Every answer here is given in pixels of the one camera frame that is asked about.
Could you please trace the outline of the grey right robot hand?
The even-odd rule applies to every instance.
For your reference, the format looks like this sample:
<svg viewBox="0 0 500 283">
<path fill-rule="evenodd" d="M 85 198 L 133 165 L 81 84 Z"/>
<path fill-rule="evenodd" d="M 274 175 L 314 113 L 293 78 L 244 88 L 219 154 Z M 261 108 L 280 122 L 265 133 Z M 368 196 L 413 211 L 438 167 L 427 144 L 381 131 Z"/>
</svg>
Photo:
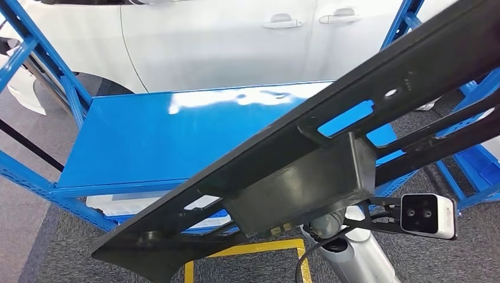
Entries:
<svg viewBox="0 0 500 283">
<path fill-rule="evenodd" d="M 291 222 L 285 222 L 280 226 L 273 227 L 266 230 L 269 236 L 280 236 L 280 235 L 302 235 L 304 231 L 309 231 L 311 229 L 310 223 L 303 223 L 295 225 Z"/>
</svg>

